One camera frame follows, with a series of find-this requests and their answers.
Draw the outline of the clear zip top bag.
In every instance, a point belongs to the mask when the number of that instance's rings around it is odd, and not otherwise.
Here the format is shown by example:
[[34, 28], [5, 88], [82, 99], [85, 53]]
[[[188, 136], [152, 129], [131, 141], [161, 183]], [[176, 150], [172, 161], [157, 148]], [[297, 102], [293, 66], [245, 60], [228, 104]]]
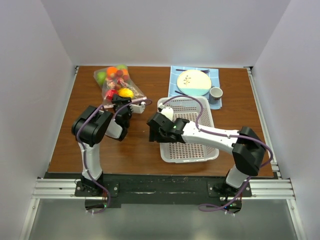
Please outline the clear zip top bag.
[[[147, 97], [136, 86], [136, 84], [131, 79], [128, 67], [125, 64], [119, 64], [114, 67], [117, 68], [117, 73], [113, 78], [108, 77], [106, 75], [106, 78], [105, 78], [103, 85], [99, 85], [97, 83], [101, 88], [101, 95], [102, 95], [104, 107], [107, 109], [113, 107], [112, 101], [105, 99], [105, 93], [107, 90], [110, 90], [110, 89], [115, 89], [118, 91], [121, 88], [128, 88], [128, 89], [132, 90], [134, 93], [134, 97], [131, 98], [131, 100], [133, 100], [133, 101], [145, 100]], [[98, 72], [106, 72], [107, 68], [108, 67], [100, 69], [100, 70], [96, 70], [93, 73], [93, 78], [95, 79], [95, 81], [97, 79], [97, 73]]]

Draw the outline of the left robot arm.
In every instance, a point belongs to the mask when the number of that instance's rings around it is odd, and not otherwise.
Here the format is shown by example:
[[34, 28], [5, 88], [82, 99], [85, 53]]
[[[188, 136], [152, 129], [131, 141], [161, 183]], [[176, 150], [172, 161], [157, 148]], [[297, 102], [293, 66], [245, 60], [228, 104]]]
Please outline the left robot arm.
[[90, 105], [71, 127], [71, 133], [78, 142], [82, 156], [83, 170], [80, 182], [92, 196], [99, 196], [104, 190], [100, 142], [105, 136], [118, 141], [125, 138], [132, 117], [131, 102], [131, 98], [115, 94], [111, 100], [114, 113], [101, 111], [102, 105]]

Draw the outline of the white plastic basket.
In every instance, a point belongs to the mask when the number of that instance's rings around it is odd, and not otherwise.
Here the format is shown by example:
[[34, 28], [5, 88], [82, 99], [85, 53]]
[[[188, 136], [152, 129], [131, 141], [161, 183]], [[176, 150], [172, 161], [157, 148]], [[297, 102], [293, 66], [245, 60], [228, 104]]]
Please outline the white plastic basket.
[[173, 109], [173, 120], [177, 118], [187, 119], [190, 121], [186, 125], [183, 137], [185, 143], [160, 143], [160, 156], [166, 163], [184, 164], [197, 163], [215, 160], [219, 156], [219, 150], [211, 143], [205, 142], [199, 137], [204, 133], [200, 128], [213, 128], [214, 121], [208, 100], [203, 96], [196, 97], [163, 97], [157, 102], [164, 104], [166, 107]]

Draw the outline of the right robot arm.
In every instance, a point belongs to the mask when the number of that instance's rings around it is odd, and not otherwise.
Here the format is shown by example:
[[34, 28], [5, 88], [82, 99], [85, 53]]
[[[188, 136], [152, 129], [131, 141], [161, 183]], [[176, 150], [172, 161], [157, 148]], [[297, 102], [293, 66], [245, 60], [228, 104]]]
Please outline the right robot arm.
[[172, 121], [160, 112], [152, 115], [146, 124], [151, 142], [199, 144], [232, 155], [234, 166], [222, 185], [227, 196], [235, 196], [248, 177], [259, 174], [267, 147], [250, 127], [225, 130], [199, 125], [184, 118]]

